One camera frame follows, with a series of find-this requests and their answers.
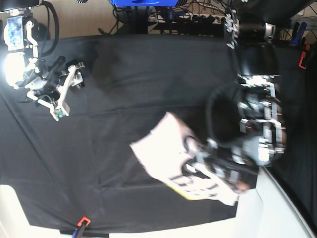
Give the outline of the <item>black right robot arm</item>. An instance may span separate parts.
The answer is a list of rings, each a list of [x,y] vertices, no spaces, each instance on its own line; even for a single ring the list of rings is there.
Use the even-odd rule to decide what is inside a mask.
[[[41,33],[40,23],[31,10],[45,7],[47,20],[54,20],[55,36],[51,47],[45,50],[49,28]],[[59,43],[59,18],[53,4],[45,0],[2,0],[1,13],[9,16],[6,24],[0,25],[0,32],[8,53],[4,62],[7,84],[16,90],[26,89],[26,102],[48,108],[52,117],[59,121],[70,113],[66,96],[71,87],[84,87],[82,62],[66,62],[59,56],[52,65],[45,57],[56,49]]]

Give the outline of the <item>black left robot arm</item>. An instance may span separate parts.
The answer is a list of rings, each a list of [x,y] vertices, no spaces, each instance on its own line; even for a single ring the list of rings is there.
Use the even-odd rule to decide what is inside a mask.
[[[279,76],[275,45],[300,48],[302,69],[311,60],[313,51],[302,43],[306,22],[292,19],[310,4],[309,0],[230,0],[224,4],[224,36],[237,78],[210,95],[206,114],[210,142],[194,167],[224,190],[238,194],[249,189],[241,173],[256,174],[258,167],[269,166],[282,155],[317,157],[309,121],[297,123],[290,142],[285,141],[280,113],[286,103],[274,82]],[[238,113],[239,133],[222,139],[216,134],[214,109],[228,92],[233,92],[228,101]]]

